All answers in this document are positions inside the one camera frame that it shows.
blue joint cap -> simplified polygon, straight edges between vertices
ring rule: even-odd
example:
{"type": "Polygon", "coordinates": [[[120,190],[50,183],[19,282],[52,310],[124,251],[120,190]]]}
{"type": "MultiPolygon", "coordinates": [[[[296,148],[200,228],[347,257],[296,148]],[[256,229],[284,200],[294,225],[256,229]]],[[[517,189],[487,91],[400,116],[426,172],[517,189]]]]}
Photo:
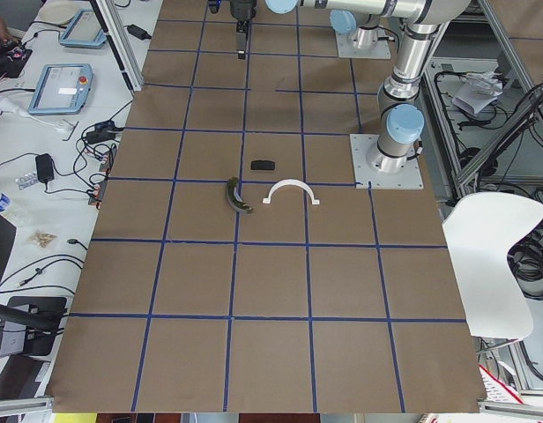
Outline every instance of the blue joint cap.
{"type": "Polygon", "coordinates": [[[265,3],[271,11],[283,15],[292,11],[299,3],[299,0],[265,0],[265,3]]]}
{"type": "Polygon", "coordinates": [[[352,33],[358,28],[356,18],[350,11],[331,11],[332,29],[337,33],[352,33]]]}
{"type": "Polygon", "coordinates": [[[424,129],[424,116],[412,104],[399,104],[389,112],[387,132],[400,144],[411,144],[419,139],[424,129]]]}

power adapter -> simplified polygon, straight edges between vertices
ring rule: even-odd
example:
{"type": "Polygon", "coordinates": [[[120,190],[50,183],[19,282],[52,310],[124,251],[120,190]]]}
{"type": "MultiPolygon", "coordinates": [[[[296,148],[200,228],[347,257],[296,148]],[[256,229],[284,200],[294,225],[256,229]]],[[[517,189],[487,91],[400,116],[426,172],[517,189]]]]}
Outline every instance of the power adapter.
{"type": "Polygon", "coordinates": [[[127,26],[127,32],[130,35],[137,37],[139,40],[150,40],[152,38],[147,31],[134,24],[127,26]]]}
{"type": "Polygon", "coordinates": [[[36,161],[36,177],[39,182],[48,186],[50,181],[54,181],[54,162],[50,154],[40,154],[34,158],[36,161]]]}

blue framed device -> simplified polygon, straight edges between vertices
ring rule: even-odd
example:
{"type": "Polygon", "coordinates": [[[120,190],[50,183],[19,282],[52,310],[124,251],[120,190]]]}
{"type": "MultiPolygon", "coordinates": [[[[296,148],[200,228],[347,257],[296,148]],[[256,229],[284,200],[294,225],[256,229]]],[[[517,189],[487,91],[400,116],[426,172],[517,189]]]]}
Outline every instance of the blue framed device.
{"type": "Polygon", "coordinates": [[[84,106],[93,79],[87,63],[47,64],[34,91],[31,115],[74,115],[84,106]]]}
{"type": "Polygon", "coordinates": [[[107,37],[93,10],[80,9],[58,40],[65,47],[101,48],[107,37]]]}

white chair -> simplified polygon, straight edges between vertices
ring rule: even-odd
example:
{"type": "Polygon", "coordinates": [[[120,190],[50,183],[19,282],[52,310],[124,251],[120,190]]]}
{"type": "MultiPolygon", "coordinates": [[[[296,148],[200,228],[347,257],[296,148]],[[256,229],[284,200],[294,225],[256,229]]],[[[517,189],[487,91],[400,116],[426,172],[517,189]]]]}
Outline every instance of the white chair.
{"type": "Polygon", "coordinates": [[[444,221],[457,285],[472,336],[504,346],[532,333],[528,304],[507,263],[509,249],[543,219],[543,204],[502,192],[462,198],[444,221]]]}

mounting plate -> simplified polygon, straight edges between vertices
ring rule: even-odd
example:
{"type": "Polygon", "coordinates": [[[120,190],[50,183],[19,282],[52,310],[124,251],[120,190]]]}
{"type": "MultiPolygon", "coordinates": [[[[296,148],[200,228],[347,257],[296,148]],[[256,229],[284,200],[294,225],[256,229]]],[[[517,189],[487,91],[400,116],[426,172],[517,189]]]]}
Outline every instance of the mounting plate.
{"type": "MultiPolygon", "coordinates": [[[[397,174],[382,174],[369,167],[366,154],[369,147],[377,142],[378,135],[352,134],[350,146],[352,147],[353,177],[357,189],[367,189],[371,183],[372,189],[423,189],[417,159],[406,162],[405,167],[397,174]]],[[[414,155],[411,147],[409,156],[414,155]]]]}
{"type": "MultiPolygon", "coordinates": [[[[336,45],[338,47],[338,57],[354,58],[354,59],[391,59],[391,52],[389,50],[389,42],[385,40],[379,40],[376,45],[369,50],[363,50],[361,48],[355,48],[348,40],[347,34],[335,33],[336,45]]],[[[385,31],[382,28],[377,29],[377,35],[379,37],[386,36],[385,31]]]]}

